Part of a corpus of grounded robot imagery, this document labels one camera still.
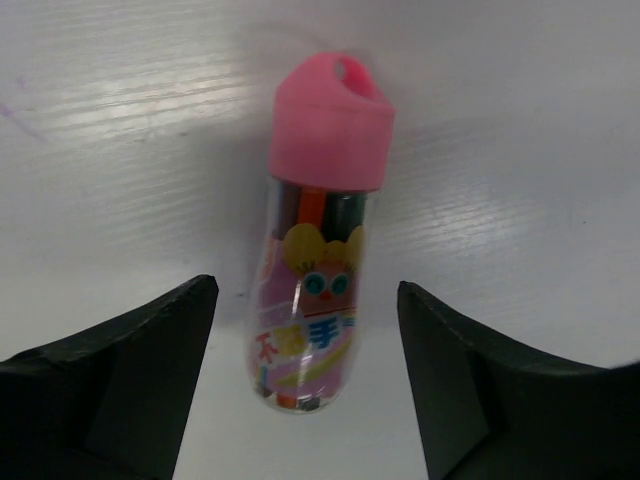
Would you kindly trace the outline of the pink capped crayon bottle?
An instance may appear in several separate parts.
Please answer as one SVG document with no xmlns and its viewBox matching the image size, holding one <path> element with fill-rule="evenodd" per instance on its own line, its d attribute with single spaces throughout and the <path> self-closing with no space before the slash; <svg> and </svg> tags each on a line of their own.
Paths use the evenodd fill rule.
<svg viewBox="0 0 640 480">
<path fill-rule="evenodd" d="M 275 408 L 315 411 L 344 387 L 394 120 L 369 69 L 343 52 L 308 58 L 275 93 L 265 244 L 246 343 L 253 388 Z"/>
</svg>

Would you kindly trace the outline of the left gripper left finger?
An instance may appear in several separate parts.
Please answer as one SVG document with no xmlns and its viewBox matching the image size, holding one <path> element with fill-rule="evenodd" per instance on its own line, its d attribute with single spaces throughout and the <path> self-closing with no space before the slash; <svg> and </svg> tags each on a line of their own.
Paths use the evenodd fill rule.
<svg viewBox="0 0 640 480">
<path fill-rule="evenodd" d="M 199 275 L 3 361 L 2 477 L 171 478 L 218 293 Z"/>
</svg>

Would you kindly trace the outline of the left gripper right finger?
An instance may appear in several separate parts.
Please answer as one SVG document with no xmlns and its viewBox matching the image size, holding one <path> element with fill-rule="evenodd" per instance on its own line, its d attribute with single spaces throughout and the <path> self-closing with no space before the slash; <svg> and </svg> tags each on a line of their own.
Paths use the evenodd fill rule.
<svg viewBox="0 0 640 480">
<path fill-rule="evenodd" d="M 639 367 L 540 351 L 411 282 L 398 321 L 432 479 L 635 479 Z"/>
</svg>

